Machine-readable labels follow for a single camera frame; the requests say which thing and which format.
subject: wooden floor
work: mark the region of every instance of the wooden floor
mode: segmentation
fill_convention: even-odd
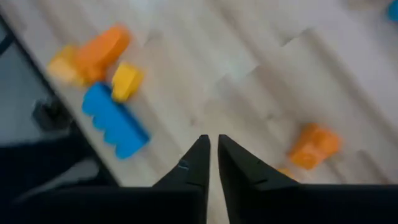
[[[201,134],[213,144],[208,223],[228,222],[218,134],[274,167],[288,167],[301,182],[398,182],[398,50],[386,44],[398,34],[381,19],[387,1],[6,2],[0,6],[43,68],[63,45],[83,43],[115,22],[136,36],[121,60],[146,77],[127,105],[152,140],[126,161],[114,157],[81,112],[85,90],[49,77],[122,185],[152,185]],[[373,32],[376,25],[389,39]],[[344,145],[304,171],[285,154],[308,122],[331,128]]]

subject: blue toy block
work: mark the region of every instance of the blue toy block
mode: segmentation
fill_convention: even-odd
[[[398,0],[393,1],[387,9],[387,16],[390,20],[398,21]]]
[[[86,93],[83,112],[93,116],[95,128],[103,130],[104,141],[116,145],[116,156],[125,159],[142,148],[149,135],[125,106],[115,103],[111,89],[103,83],[95,83]]]

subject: building block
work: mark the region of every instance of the building block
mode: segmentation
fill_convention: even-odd
[[[387,8],[387,16],[390,20],[398,21],[398,0],[393,1]]]
[[[78,49],[76,64],[83,78],[90,84],[103,81],[106,69],[117,61],[130,39],[129,31],[116,25]]]
[[[317,124],[308,124],[289,153],[296,166],[313,169],[340,150],[341,139]]]
[[[116,146],[120,159],[133,155],[149,141],[134,114],[112,100],[111,90],[105,84],[95,83],[87,91],[82,109],[93,117],[94,127],[104,131],[104,141]]]
[[[115,101],[125,102],[139,88],[144,79],[144,74],[137,68],[120,63],[112,79],[112,97]]]
[[[84,84],[84,79],[76,64],[77,47],[68,45],[59,51],[47,65],[48,72],[65,83]]]

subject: plastic block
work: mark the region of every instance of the plastic block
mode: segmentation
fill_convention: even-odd
[[[297,166],[313,169],[323,160],[338,152],[341,139],[317,124],[309,124],[289,153],[289,159]]]
[[[47,65],[49,74],[59,78],[66,83],[84,84],[84,79],[76,64],[76,54],[78,49],[68,45],[57,53]]]
[[[144,79],[144,74],[137,68],[120,63],[112,79],[112,97],[118,102],[125,102],[139,88]]]
[[[130,44],[129,31],[116,25],[89,41],[76,53],[76,62],[88,83],[103,81],[106,69]]]
[[[123,105],[111,98],[111,90],[95,83],[86,93],[83,112],[93,116],[95,128],[104,131],[104,141],[116,145],[116,156],[125,159],[142,148],[149,140],[148,133]]]
[[[398,21],[398,0],[393,1],[387,8],[387,16],[392,21]]]

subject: orange toy block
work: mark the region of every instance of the orange toy block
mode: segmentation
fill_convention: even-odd
[[[341,139],[331,131],[317,124],[309,124],[289,153],[289,159],[296,166],[313,169],[326,158],[338,152]]]
[[[103,81],[106,69],[117,61],[130,41],[129,31],[117,25],[78,49],[76,64],[83,78],[91,84]]]

